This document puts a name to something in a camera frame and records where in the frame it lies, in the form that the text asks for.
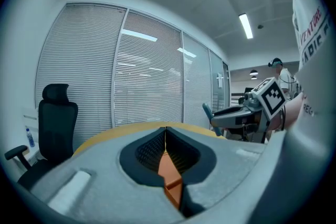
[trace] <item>chair headrest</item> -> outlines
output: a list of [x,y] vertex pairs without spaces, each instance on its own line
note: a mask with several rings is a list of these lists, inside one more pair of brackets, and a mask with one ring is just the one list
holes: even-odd
[[49,84],[42,92],[42,97],[46,101],[68,103],[67,89],[69,84]]

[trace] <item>water bottle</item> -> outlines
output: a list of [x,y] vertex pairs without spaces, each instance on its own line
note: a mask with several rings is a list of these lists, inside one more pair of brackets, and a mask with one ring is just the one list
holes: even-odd
[[30,144],[31,147],[34,147],[35,142],[34,142],[34,139],[33,139],[33,136],[31,134],[31,132],[29,131],[29,128],[27,128],[26,131],[27,131],[27,137],[28,137],[28,140],[29,140],[29,144]]

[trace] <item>man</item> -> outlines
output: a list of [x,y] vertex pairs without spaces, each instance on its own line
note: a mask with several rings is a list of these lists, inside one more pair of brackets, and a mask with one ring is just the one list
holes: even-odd
[[275,68],[276,78],[279,86],[282,88],[287,100],[292,100],[294,96],[294,79],[287,68],[284,68],[284,64],[279,58],[274,58],[270,63],[272,68]]
[[[293,25],[300,53],[300,68],[314,56],[331,31],[334,31],[331,20],[327,20],[329,17],[323,0],[293,0]],[[302,131],[308,130],[313,116],[311,109],[304,109],[308,106],[308,100],[302,93],[288,102],[285,127],[297,121]],[[272,119],[269,129],[275,130],[281,125],[281,117],[278,114]]]

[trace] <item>chair armrest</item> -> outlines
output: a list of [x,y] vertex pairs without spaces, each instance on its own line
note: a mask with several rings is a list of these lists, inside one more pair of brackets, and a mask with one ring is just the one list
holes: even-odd
[[19,160],[22,162],[22,164],[26,167],[26,169],[30,169],[31,165],[29,164],[29,162],[26,160],[26,158],[23,156],[23,151],[26,151],[28,149],[27,146],[23,145],[23,146],[17,146],[14,149],[7,151],[5,153],[5,158],[6,160],[10,160],[12,158],[14,158],[15,156],[17,156],[19,158]]

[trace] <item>office chair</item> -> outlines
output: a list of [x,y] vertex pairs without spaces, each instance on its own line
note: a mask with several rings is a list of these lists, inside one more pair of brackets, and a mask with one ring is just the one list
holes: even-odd
[[27,168],[18,183],[28,190],[44,174],[73,155],[72,137],[78,106],[69,102],[68,87],[68,84],[49,84],[42,92],[43,100],[38,106],[38,140],[40,153],[45,159],[31,166],[23,156],[23,151],[28,149],[25,145],[5,153],[7,160],[17,156]]

